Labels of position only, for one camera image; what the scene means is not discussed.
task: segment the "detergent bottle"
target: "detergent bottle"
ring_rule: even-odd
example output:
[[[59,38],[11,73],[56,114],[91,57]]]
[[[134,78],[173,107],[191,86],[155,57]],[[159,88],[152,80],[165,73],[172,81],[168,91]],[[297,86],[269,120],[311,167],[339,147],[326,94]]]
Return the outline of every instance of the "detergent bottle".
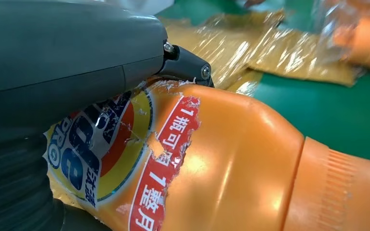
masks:
[[[116,231],[370,231],[370,161],[247,96],[156,79],[47,137],[51,178]]]

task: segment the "yellow circle logo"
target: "yellow circle logo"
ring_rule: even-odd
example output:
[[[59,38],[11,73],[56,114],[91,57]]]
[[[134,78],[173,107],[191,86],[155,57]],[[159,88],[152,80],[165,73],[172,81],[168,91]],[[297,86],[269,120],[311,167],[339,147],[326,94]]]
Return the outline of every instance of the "yellow circle logo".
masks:
[[[47,133],[49,169],[65,188],[96,207],[130,178],[152,119],[146,90],[126,92],[74,113]]]

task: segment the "green surface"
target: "green surface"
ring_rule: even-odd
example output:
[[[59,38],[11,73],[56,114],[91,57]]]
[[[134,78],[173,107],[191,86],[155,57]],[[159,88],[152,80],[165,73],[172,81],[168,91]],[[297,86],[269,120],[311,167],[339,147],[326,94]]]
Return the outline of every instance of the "green surface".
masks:
[[[311,31],[312,1],[286,0],[283,27]],[[245,13],[231,0],[177,0],[161,15],[199,24],[217,13]],[[370,159],[370,73],[352,88],[265,74],[255,98],[271,106],[304,135],[330,148]]]

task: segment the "peeling label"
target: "peeling label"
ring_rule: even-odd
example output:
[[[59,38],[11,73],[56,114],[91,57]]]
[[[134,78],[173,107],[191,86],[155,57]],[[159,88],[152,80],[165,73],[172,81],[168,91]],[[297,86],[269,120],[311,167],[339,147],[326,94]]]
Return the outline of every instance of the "peeling label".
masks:
[[[130,210],[130,231],[159,231],[165,217],[168,186],[178,175],[190,145],[192,132],[199,128],[199,99],[181,96],[157,135],[164,153],[151,153],[143,168]]]
[[[129,91],[68,116],[47,132],[51,175],[79,203],[98,209],[132,180],[146,153],[152,119],[146,90]]]

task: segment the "screw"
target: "screw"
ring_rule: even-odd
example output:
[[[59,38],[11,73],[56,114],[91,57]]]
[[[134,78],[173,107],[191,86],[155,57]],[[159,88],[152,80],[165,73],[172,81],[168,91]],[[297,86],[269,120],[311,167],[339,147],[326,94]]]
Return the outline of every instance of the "screw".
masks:
[[[171,45],[169,42],[166,42],[164,44],[164,51],[166,51],[168,53],[172,53],[173,52],[173,45]]]
[[[202,68],[201,72],[202,72],[203,79],[208,79],[209,76],[211,76],[211,68],[207,65]]]

